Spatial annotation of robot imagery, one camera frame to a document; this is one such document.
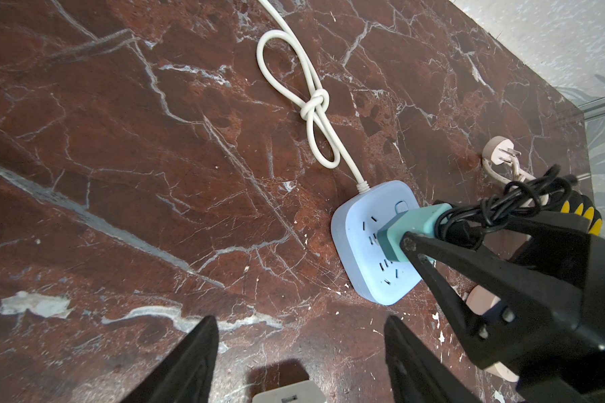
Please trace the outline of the teal charger plug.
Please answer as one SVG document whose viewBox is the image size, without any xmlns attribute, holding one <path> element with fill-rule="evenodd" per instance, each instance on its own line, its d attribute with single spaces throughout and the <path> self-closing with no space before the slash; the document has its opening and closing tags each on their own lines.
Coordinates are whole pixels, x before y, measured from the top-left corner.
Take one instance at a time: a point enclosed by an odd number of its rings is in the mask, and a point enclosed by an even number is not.
<svg viewBox="0 0 605 403">
<path fill-rule="evenodd" d="M 401 249 L 405 233 L 416 233 L 434 238 L 437 219 L 450 209 L 452 206 L 449 203 L 441 203 L 408 210 L 395 216 L 376 233 L 385 259 L 393 263 L 408 263 L 409 260 Z"/>
</svg>

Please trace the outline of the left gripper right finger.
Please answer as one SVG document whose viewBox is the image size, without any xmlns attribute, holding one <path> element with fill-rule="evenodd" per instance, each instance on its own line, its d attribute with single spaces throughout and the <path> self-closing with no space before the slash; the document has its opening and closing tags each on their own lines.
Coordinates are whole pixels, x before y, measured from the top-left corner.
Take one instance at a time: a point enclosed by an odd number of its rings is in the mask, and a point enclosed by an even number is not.
<svg viewBox="0 0 605 403">
<path fill-rule="evenodd" d="M 386 364 L 396 403 L 478 402 L 396 316 L 384 326 Z"/>
</svg>

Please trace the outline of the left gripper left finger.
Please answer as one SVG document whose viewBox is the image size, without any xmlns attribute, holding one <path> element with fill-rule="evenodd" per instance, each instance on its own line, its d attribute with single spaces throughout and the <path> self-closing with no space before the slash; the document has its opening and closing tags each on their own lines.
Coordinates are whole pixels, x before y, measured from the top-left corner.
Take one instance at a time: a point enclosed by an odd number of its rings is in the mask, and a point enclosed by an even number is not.
<svg viewBox="0 0 605 403">
<path fill-rule="evenodd" d="M 207 402 L 218 342 L 215 317 L 204 317 L 123 401 Z"/>
</svg>

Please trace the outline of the white charger plug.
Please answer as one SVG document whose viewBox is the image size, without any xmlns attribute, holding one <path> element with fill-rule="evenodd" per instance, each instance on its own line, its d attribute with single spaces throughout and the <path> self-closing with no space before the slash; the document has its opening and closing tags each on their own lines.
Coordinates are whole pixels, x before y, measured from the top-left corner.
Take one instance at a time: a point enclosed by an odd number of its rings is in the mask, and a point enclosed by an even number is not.
<svg viewBox="0 0 605 403">
<path fill-rule="evenodd" d="M 323 391 L 310 379 L 255 395 L 252 403 L 326 403 Z"/>
</svg>

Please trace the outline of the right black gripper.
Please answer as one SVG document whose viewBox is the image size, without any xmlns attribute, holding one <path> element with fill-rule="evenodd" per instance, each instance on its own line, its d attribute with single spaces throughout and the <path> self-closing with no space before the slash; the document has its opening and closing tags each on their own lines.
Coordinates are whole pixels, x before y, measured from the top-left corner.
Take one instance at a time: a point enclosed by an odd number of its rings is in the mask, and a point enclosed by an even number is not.
<svg viewBox="0 0 605 403">
<path fill-rule="evenodd" d="M 605 239 L 581 218 L 513 218 L 526 242 L 508 260 L 405 233 L 401 249 L 477 366 L 519 374 L 529 402 L 605 402 Z"/>
</svg>

